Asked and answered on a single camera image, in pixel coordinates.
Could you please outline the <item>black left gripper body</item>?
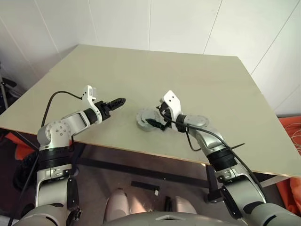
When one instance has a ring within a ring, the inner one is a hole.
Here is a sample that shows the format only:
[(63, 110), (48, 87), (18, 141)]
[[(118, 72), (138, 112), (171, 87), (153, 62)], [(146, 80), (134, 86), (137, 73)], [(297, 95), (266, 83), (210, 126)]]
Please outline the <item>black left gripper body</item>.
[(110, 118), (111, 105), (109, 102), (99, 101), (95, 103), (95, 106), (100, 111), (102, 119)]

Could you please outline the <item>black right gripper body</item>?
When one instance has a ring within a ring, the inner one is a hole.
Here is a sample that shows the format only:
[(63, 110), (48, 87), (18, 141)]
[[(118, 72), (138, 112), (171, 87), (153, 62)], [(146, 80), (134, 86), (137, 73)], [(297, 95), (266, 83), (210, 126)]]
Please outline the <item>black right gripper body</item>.
[(172, 128), (171, 111), (167, 105), (165, 105), (165, 110), (163, 112), (159, 112), (159, 115), (161, 116), (162, 124), (162, 127), (160, 127), (160, 129), (166, 130), (167, 128)]

